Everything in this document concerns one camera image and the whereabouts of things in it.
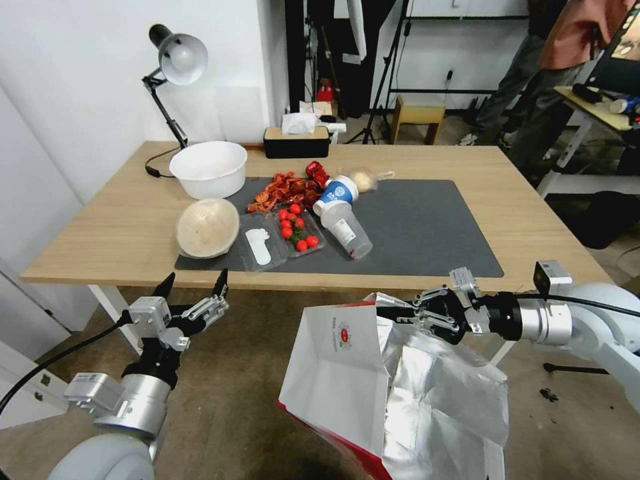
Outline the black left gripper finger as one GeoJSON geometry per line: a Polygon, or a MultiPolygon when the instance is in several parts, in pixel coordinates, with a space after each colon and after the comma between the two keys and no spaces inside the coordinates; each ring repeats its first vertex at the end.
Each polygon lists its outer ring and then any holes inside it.
{"type": "Polygon", "coordinates": [[[168,303],[168,297],[173,288],[174,281],[175,272],[171,272],[153,291],[153,296],[157,298],[156,303],[160,307],[163,318],[172,318],[173,316],[168,303]]]}
{"type": "Polygon", "coordinates": [[[229,270],[224,268],[215,283],[212,294],[181,314],[183,333],[200,333],[218,321],[229,309],[227,302],[229,270]]]}

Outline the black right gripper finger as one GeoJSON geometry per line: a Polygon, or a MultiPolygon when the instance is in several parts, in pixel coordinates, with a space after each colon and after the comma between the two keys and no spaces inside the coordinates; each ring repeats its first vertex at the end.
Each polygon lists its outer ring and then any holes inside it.
{"type": "Polygon", "coordinates": [[[410,300],[402,300],[386,293],[375,294],[375,308],[378,317],[392,321],[401,321],[402,318],[414,321],[427,313],[436,314],[439,311],[434,308],[444,308],[450,293],[447,287],[422,291],[410,300]]]}
{"type": "Polygon", "coordinates": [[[400,317],[399,324],[412,326],[424,335],[438,337],[451,345],[458,345],[461,341],[461,326],[450,316],[419,311],[411,317],[400,317]]]}

